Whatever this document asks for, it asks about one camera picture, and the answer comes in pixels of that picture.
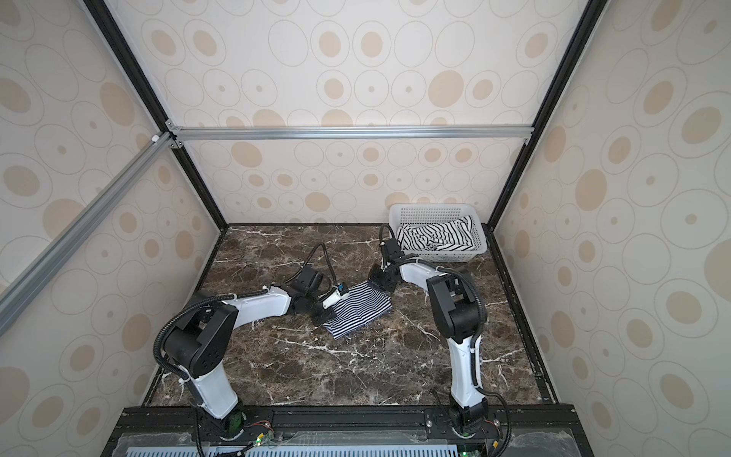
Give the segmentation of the white plastic laundry basket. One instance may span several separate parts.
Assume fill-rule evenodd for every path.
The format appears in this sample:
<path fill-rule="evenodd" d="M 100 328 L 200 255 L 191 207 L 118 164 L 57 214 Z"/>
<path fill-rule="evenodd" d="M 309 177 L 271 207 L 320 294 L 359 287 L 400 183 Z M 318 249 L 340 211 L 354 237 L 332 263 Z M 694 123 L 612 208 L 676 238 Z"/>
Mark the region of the white plastic laundry basket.
<path fill-rule="evenodd" d="M 463 204 L 396 204 L 389 226 L 402 250 L 434 263 L 469 262 L 487 252 L 474 207 Z"/>

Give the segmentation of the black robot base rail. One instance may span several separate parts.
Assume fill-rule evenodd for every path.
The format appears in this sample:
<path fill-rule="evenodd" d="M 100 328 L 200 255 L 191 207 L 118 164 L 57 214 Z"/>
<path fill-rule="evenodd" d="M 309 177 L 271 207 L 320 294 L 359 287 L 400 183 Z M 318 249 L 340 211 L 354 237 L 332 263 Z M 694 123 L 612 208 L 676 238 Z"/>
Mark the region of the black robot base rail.
<path fill-rule="evenodd" d="M 223 439 L 193 407 L 125 409 L 105 456 L 590 456 L 574 407 L 490 409 L 460 436 L 444 407 L 247 407 Z"/>

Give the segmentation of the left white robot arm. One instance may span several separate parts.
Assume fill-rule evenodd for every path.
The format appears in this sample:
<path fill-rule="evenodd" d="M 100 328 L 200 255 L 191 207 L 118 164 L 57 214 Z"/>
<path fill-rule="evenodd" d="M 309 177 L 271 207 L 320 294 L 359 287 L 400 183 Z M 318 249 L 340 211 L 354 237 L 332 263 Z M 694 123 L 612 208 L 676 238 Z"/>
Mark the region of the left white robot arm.
<path fill-rule="evenodd" d="M 319 291 L 324 275 L 304 267 L 293 279 L 240 294 L 200 293 L 155 337 L 157 364 L 183 381 L 209 417 L 230 418 L 240 400 L 223 365 L 233 331 L 244 325 L 288 314 L 306 314 L 319 326 L 335 317 L 335 305 L 348 297 L 348 286 L 335 282 Z"/>

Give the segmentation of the blue white striped tank top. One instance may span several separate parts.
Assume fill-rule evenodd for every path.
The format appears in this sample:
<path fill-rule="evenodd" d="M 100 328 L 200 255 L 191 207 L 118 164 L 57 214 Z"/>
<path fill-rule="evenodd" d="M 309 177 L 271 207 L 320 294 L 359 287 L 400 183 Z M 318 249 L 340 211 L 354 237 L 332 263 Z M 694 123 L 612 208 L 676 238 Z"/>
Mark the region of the blue white striped tank top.
<path fill-rule="evenodd" d="M 392 310 L 390 296 L 370 282 L 354 286 L 348 297 L 333 307 L 335 317 L 325 322 L 325 329 L 335 339 L 350 335 Z"/>

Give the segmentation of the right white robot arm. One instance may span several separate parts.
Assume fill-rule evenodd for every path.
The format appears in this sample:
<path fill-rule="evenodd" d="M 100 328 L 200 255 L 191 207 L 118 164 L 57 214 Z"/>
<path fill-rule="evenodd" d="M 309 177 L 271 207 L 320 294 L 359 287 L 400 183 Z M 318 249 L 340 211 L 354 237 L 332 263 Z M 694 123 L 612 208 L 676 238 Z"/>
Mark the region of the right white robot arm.
<path fill-rule="evenodd" d="M 471 275 L 432 264 L 402 251 L 393 238 L 380 243 L 382 261 L 369 273 L 369 285 L 393 293 L 408 283 L 426 292 L 436 328 L 447 340 L 450 366 L 450 405 L 447 413 L 453 430 L 472 435 L 488 419 L 489 398 L 500 395 L 485 390 L 480 346 L 487 311 Z"/>

